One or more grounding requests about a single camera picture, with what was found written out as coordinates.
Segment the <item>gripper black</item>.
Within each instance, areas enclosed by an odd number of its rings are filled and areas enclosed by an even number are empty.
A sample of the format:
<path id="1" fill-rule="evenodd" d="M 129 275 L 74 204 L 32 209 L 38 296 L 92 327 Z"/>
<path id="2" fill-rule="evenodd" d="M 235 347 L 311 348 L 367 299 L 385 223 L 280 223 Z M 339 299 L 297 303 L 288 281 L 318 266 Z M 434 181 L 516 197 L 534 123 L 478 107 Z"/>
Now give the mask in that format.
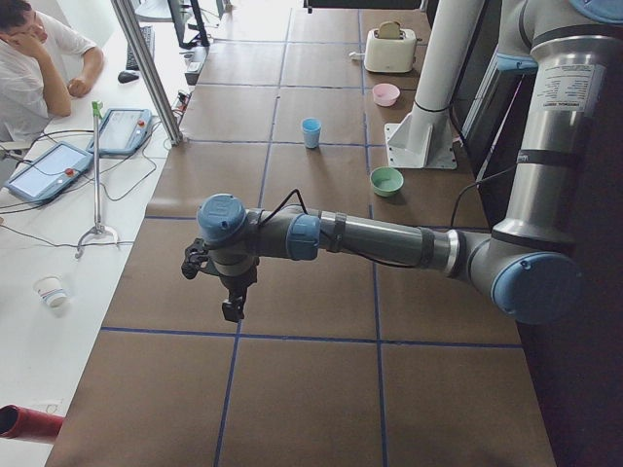
<path id="1" fill-rule="evenodd" d="M 244 318 L 246 289 L 257 282 L 258 257 L 244 257 L 240 262 L 230 265 L 216 263 L 215 268 L 221 283 L 230 293 L 221 304 L 226 321 L 238 321 Z"/>

